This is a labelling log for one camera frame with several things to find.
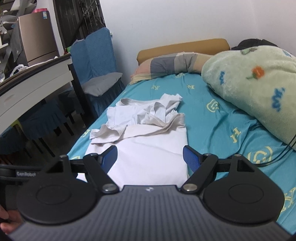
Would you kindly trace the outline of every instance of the human hand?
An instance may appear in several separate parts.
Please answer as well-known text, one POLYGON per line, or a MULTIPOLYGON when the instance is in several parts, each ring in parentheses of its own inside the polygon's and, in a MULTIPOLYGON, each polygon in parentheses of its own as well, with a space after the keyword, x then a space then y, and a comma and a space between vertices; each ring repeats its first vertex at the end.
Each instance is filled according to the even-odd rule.
POLYGON ((0 228, 6 234, 10 234, 18 226, 20 226, 23 223, 20 213, 18 211, 16 210, 6 211, 1 205, 0 205, 0 218, 5 220, 9 219, 11 221, 11 223, 0 223, 0 228))

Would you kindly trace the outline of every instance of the blue bed sheet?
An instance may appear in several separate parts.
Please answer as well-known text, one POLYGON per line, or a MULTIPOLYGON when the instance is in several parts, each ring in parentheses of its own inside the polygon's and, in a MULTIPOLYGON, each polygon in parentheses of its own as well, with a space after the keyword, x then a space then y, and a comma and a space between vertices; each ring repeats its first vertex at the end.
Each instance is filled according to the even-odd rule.
MULTIPOLYGON (((226 158, 241 153, 252 163, 263 163, 276 157, 285 144, 271 135, 254 117, 226 102, 203 82, 198 74, 181 73, 128 85, 115 99, 159 99, 164 93, 183 97, 177 111, 185 113, 188 144, 200 153, 213 153, 226 158)), ((69 157, 82 158, 90 143, 91 129, 99 129, 107 122, 106 111, 78 139, 69 157)), ((284 192, 285 204, 278 223, 288 232, 296 232, 296 152, 261 170, 284 192)))

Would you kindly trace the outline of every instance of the pink container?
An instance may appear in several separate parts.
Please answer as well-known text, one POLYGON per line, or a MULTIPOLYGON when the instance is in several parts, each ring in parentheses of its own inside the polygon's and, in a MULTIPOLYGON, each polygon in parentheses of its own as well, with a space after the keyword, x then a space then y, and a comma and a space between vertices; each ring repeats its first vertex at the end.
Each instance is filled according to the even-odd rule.
POLYGON ((47 11, 47 8, 37 8, 33 12, 44 12, 47 11))

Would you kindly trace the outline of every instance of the black cable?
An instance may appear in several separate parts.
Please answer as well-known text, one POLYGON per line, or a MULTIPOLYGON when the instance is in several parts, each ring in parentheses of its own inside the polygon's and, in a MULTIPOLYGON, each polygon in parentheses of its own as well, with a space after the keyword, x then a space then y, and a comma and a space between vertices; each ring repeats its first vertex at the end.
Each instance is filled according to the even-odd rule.
POLYGON ((266 163, 259 163, 259 164, 255 164, 257 167, 266 167, 272 163, 275 163, 279 160, 281 160, 285 155, 287 155, 287 153, 293 148, 293 146, 296 144, 296 141, 293 143, 292 146, 290 146, 290 144, 292 143, 292 141, 296 138, 296 135, 292 138, 292 140, 288 143, 288 145, 281 151, 281 153, 279 155, 277 155, 274 159, 272 159, 271 161, 269 162, 266 162, 266 163))

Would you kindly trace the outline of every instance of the green blanket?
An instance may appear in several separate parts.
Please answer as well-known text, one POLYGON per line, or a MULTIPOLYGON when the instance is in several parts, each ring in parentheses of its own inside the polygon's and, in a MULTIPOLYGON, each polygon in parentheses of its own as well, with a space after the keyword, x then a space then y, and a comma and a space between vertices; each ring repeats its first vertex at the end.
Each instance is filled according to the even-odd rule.
POLYGON ((296 58, 287 51, 259 46, 221 52, 204 64, 202 78, 284 143, 296 134, 296 58))

